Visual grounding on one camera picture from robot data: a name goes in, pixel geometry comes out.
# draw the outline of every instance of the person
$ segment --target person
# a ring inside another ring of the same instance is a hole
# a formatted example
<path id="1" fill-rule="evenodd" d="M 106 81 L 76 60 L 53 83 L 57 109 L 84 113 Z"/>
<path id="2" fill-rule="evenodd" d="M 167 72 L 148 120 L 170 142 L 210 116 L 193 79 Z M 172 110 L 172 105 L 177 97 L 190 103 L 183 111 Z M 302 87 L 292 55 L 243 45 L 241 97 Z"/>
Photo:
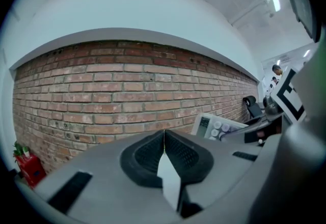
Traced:
<path id="1" fill-rule="evenodd" d="M 276 85 L 278 84 L 278 81 L 277 81 L 276 77 L 274 77 L 274 76 L 273 76 L 273 78 L 272 78 L 272 81 L 273 81 Z"/>
<path id="2" fill-rule="evenodd" d="M 276 75 L 283 75 L 283 70 L 279 65 L 273 65 L 271 68 Z"/>

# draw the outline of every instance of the brick wall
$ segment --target brick wall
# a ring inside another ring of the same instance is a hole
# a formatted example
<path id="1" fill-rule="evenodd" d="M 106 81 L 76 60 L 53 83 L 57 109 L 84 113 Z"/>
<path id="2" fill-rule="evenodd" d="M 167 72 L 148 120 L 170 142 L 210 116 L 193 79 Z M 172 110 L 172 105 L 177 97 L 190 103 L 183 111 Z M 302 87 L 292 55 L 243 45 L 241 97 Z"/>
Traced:
<path id="1" fill-rule="evenodd" d="M 190 132 L 196 114 L 243 122 L 248 76 L 205 56 L 140 42 L 90 42 L 57 49 L 17 69 L 17 140 L 47 172 L 98 143 L 138 132 Z"/>

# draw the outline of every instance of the gray metal panel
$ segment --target gray metal panel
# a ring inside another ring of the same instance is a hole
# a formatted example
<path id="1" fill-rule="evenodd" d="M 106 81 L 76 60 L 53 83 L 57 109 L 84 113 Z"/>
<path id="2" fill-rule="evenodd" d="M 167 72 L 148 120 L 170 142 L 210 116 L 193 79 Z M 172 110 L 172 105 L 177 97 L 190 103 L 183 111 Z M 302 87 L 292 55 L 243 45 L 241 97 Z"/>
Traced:
<path id="1" fill-rule="evenodd" d="M 271 169 L 280 137 L 280 134 L 275 134 L 267 139 L 256 161 L 227 194 L 200 213 L 185 219 L 183 223 L 239 224 L 248 222 L 251 207 Z"/>
<path id="2" fill-rule="evenodd" d="M 261 147 L 225 144 L 209 139 L 197 138 L 196 136 L 175 131 L 181 136 L 204 147 L 211 152 L 214 165 L 208 176 L 201 182 L 186 186 L 190 201 L 198 203 L 203 208 L 208 207 L 216 200 L 225 195 L 248 171 L 254 163 L 233 156 L 236 151 L 258 155 Z"/>
<path id="3" fill-rule="evenodd" d="M 92 224 L 171 223 L 181 219 L 162 189 L 136 185 L 120 167 L 121 152 L 154 132 L 93 147 L 47 176 L 35 189 L 48 200 L 78 170 L 93 174 L 68 216 Z"/>

